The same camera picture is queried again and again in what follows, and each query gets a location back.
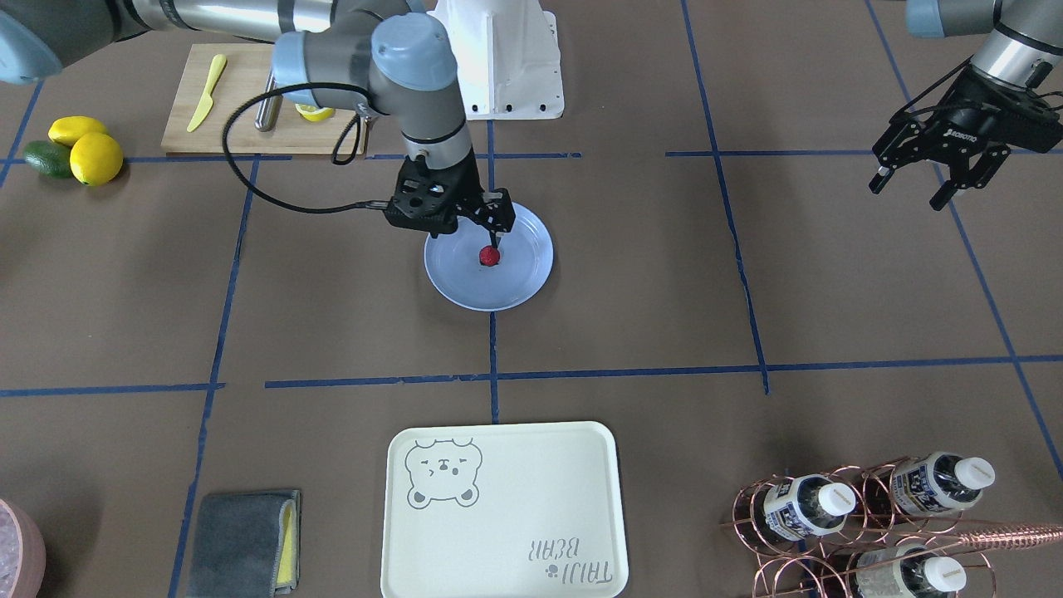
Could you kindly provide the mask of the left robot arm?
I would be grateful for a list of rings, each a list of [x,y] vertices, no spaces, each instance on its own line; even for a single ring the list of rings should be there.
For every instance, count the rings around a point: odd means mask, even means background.
[[[949,170],[930,201],[943,209],[986,186],[1014,149],[1047,153],[1061,142],[1060,107],[1039,92],[1062,56],[1059,1],[909,1],[906,27],[914,37],[982,34],[984,42],[944,76],[949,88],[935,105],[905,105],[889,118],[872,149],[873,193],[904,166],[931,160]]]

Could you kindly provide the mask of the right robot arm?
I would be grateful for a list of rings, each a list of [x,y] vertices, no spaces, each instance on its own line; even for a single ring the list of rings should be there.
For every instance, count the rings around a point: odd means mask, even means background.
[[[448,30],[419,1],[4,1],[2,79],[35,83],[163,30],[268,42],[270,97],[394,117],[406,147],[394,193],[350,209],[379,209],[391,226],[432,236],[455,233],[466,218],[492,245],[512,230],[507,190],[480,185]]]

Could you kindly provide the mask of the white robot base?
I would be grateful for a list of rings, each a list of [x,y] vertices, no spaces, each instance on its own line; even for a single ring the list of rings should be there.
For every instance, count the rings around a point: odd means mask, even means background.
[[[539,1],[438,1],[468,120],[566,114],[557,19]]]

